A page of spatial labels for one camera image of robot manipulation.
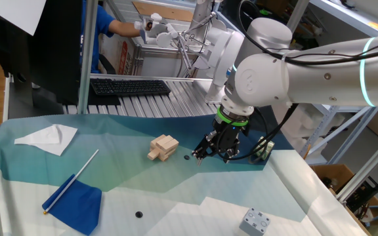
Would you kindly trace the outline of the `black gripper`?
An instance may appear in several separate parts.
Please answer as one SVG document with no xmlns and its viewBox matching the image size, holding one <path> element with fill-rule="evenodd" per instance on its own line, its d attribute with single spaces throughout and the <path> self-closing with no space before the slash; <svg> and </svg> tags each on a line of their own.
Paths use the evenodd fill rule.
<svg viewBox="0 0 378 236">
<path fill-rule="evenodd" d="M 228 163 L 230 159 L 239 154 L 238 149 L 232 148 L 238 139 L 240 127 L 234 125 L 223 125 L 217 131 L 206 134 L 201 142 L 192 152 L 192 156 L 197 160 L 197 166 L 200 166 L 206 157 L 212 157 L 216 151 L 225 151 L 223 161 Z"/>
</svg>

